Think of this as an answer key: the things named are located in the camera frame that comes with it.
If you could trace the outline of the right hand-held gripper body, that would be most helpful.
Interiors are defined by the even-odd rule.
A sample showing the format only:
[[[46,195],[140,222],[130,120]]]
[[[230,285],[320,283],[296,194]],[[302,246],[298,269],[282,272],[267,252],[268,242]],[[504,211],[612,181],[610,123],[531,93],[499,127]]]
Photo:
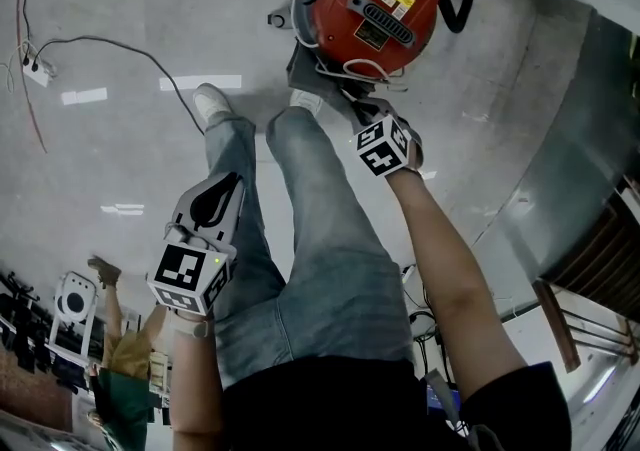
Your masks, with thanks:
[[[422,166],[421,137],[387,100],[364,98],[351,105],[355,151],[374,176]]]

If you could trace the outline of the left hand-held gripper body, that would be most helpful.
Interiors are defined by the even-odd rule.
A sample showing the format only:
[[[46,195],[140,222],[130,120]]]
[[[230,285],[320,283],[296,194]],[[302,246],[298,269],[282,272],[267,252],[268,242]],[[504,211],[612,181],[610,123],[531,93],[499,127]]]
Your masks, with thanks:
[[[240,176],[222,222],[203,228],[197,227],[191,219],[191,203],[201,191],[199,184],[178,200],[171,220],[165,226],[162,246],[156,254],[157,266],[147,284],[159,304],[206,315],[231,279],[230,269],[237,255],[232,240],[245,187]]]

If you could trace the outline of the person's right forearm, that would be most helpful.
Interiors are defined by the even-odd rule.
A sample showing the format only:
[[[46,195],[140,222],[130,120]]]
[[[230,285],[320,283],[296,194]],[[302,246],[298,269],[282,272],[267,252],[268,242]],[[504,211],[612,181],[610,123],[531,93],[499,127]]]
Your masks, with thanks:
[[[462,399],[526,366],[506,333],[470,248],[407,170],[387,177],[403,212],[416,264]]]

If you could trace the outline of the person's left forearm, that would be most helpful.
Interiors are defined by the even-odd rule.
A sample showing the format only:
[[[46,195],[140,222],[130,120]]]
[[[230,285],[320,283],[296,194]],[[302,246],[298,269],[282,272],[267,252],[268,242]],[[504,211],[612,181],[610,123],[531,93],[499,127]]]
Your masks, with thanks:
[[[209,316],[173,310],[191,320]],[[214,333],[194,339],[174,330],[170,422],[173,451],[225,451],[223,389]]]

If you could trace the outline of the beige wrist band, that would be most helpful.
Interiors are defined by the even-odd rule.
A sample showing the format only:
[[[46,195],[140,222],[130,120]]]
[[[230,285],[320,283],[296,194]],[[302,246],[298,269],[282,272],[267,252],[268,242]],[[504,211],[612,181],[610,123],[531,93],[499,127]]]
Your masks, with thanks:
[[[194,339],[206,339],[214,333],[215,322],[212,319],[191,320],[174,313],[171,325],[176,332]]]

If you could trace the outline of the person's right white shoe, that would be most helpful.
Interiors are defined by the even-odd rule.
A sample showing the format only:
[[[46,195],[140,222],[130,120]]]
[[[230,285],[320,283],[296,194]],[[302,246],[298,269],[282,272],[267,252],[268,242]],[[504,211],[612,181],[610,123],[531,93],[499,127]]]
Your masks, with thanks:
[[[289,99],[289,105],[306,109],[312,115],[316,115],[323,105],[323,100],[313,93],[294,89]]]

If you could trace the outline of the person's white shoe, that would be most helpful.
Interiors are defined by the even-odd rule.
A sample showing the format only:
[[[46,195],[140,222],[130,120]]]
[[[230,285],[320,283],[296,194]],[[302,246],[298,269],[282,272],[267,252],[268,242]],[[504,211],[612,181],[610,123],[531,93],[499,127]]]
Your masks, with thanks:
[[[312,115],[316,115],[323,105],[323,100],[313,93],[294,89],[289,99],[289,105],[306,109]]]
[[[219,115],[227,116],[233,113],[225,94],[209,83],[203,83],[195,89],[193,102],[207,126]]]

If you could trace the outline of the person's left white shoe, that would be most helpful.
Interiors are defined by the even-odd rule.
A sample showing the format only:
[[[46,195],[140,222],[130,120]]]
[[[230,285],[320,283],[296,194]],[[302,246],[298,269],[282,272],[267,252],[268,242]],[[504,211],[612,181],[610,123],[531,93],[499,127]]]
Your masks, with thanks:
[[[203,83],[195,89],[193,102],[207,126],[219,115],[227,116],[233,113],[225,94],[209,83]]]

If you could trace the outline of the white floor-standing device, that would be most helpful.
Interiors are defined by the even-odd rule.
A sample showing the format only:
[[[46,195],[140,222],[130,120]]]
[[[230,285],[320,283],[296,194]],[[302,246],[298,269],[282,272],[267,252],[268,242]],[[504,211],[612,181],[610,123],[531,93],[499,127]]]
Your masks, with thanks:
[[[94,282],[73,271],[61,277],[54,296],[54,318],[47,343],[51,352],[77,366],[89,366],[89,348],[97,301],[98,291]],[[62,323],[79,324],[84,328],[79,352],[56,343]]]

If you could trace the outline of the person's blue jeans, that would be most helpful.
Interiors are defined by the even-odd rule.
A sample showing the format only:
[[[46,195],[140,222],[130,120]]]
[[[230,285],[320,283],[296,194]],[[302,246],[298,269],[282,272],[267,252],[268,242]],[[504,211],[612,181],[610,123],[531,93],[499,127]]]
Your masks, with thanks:
[[[411,361],[411,331],[399,267],[356,199],[334,147],[312,113],[289,107],[267,126],[293,208],[289,276],[271,258],[256,187],[255,128],[228,111],[205,132],[212,174],[246,186],[231,281],[214,303],[224,387],[309,357]]]

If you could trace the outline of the person's black shirt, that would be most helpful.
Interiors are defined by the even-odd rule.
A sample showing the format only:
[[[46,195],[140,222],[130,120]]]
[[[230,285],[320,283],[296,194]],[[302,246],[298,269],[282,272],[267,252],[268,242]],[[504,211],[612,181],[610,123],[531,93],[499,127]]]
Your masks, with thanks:
[[[223,394],[231,451],[571,451],[553,366],[508,373],[463,402],[479,447],[428,410],[408,361],[304,358]]]

